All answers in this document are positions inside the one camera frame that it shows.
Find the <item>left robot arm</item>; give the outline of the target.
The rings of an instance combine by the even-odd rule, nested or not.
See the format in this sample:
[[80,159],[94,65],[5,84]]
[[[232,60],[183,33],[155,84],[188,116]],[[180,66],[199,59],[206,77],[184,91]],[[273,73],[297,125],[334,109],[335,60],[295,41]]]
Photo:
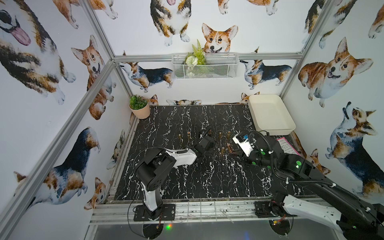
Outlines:
[[201,135],[192,147],[171,150],[163,147],[151,147],[135,167],[135,174],[144,192],[144,209],[152,218],[161,214],[163,205],[160,187],[167,180],[170,172],[179,166],[190,166],[201,159],[215,145],[210,131]]

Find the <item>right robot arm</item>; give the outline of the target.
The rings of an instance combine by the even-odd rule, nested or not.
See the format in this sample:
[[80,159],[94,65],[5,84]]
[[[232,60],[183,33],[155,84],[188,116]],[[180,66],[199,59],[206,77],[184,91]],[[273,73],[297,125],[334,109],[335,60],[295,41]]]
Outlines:
[[384,207],[370,204],[325,177],[312,163],[297,154],[285,153],[280,143],[257,131],[233,137],[239,146],[232,153],[253,166],[267,168],[286,184],[308,187],[327,202],[322,206],[278,192],[265,204],[256,205],[258,217],[299,216],[341,233],[347,240],[382,240]]

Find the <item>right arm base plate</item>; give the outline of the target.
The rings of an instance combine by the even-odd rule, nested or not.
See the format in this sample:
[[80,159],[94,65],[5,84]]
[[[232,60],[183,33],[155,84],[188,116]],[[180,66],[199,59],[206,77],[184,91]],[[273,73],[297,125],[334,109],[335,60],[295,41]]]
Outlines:
[[286,217],[295,217],[286,212],[283,208],[283,203],[276,203],[275,201],[263,201],[263,202],[254,202],[255,205],[255,215],[258,218],[282,218]]

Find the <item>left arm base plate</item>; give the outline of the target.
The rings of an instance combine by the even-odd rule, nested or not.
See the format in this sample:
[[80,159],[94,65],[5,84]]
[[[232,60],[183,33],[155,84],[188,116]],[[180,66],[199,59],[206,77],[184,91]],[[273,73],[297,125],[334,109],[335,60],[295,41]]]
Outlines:
[[146,205],[139,205],[136,207],[134,221],[173,221],[175,219],[176,205],[175,204],[162,204],[154,211],[150,211]]

